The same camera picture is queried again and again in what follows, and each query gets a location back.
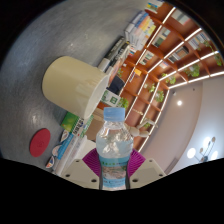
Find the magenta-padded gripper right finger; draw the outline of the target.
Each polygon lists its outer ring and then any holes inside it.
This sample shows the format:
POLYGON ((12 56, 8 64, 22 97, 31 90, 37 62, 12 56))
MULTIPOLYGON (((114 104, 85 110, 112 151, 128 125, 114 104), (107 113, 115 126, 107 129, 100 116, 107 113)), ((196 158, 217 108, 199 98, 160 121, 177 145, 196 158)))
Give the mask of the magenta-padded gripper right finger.
POLYGON ((146 159, 137 150, 133 150, 127 165, 130 189, 146 186, 166 176, 153 158, 146 159))

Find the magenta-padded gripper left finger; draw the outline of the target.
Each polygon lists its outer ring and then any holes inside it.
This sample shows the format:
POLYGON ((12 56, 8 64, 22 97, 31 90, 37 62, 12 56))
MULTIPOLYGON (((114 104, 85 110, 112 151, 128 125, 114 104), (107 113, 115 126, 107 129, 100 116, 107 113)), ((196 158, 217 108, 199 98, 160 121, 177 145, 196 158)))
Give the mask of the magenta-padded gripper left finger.
POLYGON ((101 165, 96 149, 92 149, 82 159, 75 159, 62 172, 61 177, 81 187, 100 188, 101 165))

